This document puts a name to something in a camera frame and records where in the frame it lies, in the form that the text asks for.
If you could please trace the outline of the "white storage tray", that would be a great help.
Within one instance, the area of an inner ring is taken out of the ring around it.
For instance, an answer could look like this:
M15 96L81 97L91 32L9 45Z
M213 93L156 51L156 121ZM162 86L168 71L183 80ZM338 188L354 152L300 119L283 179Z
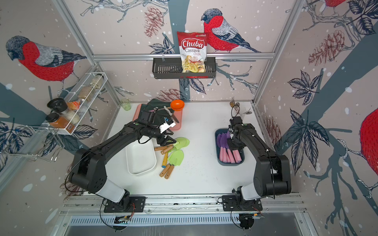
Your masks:
M152 140L145 144L135 141L125 148L127 169L132 176L141 176L153 171L157 158Z

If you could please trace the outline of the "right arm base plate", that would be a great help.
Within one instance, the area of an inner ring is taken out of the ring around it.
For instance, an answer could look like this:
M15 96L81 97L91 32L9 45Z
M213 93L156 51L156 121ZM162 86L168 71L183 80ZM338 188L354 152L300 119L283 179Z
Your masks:
M224 211L262 211L261 200L244 200L236 195L222 195L220 203Z

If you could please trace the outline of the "purple shovel pink handle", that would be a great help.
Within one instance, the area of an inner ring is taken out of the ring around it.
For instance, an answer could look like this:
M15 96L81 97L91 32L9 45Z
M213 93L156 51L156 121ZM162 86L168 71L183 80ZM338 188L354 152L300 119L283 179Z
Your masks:
M221 133L219 133L217 135L217 138L216 138L216 144L217 144L217 147L219 149L219 161L220 162L223 162L223 153L222 153L222 149L221 149Z
M224 163L231 163L229 155L228 155L227 150L226 150L225 141L226 141L226 134L222 133L221 138L220 138L222 161Z
M236 163L242 162L242 158L241 158L239 150L233 150L232 152L233 152L233 156L234 156L235 162Z

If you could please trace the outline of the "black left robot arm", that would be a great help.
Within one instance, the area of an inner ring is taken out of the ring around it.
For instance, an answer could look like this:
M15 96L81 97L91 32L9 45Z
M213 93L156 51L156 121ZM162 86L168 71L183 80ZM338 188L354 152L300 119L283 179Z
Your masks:
M138 119L124 125L111 138L90 149L81 148L75 155L73 167L66 181L96 194L107 201L128 208L130 193L112 182L107 177L106 164L127 145L142 137L155 139L160 146L172 145L176 141L171 137L171 127L176 125L170 110L160 112L158 108L141 111Z

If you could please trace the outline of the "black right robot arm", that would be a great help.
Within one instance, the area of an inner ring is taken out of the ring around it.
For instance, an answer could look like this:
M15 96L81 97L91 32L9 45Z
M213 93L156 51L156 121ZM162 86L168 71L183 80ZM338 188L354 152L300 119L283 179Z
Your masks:
M248 148L256 160L251 184L236 190L236 199L247 202L291 193L290 164L285 155L277 154L260 138L252 124L245 124L240 116L230 119L228 138L232 153L238 154Z

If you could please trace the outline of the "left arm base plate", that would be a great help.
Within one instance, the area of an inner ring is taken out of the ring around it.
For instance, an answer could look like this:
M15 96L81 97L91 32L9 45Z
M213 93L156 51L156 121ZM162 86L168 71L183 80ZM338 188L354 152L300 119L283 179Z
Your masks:
M119 203L106 200L104 212L105 213L122 213L122 212L143 212L145 203L145 196L126 196Z

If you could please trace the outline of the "green shovel yellow handle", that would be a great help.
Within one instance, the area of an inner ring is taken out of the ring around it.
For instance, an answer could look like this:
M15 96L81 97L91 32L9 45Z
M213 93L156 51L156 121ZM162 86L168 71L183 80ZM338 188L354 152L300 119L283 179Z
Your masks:
M162 161L162 165L161 165L161 167L162 167L162 168L166 168L167 162L168 162L168 152L166 152L166 153L164 154L164 157L163 157L163 161Z

